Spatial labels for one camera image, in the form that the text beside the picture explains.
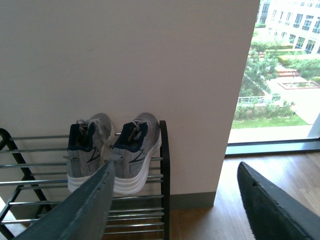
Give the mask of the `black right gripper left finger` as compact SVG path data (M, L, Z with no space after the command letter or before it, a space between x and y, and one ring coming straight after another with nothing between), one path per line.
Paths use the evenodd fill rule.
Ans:
M101 240L113 201L114 162L109 160L62 203L16 240Z

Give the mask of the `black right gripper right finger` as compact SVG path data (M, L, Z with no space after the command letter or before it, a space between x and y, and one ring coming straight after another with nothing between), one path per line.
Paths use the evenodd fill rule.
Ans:
M237 181L255 239L320 238L320 217L243 161L237 169Z

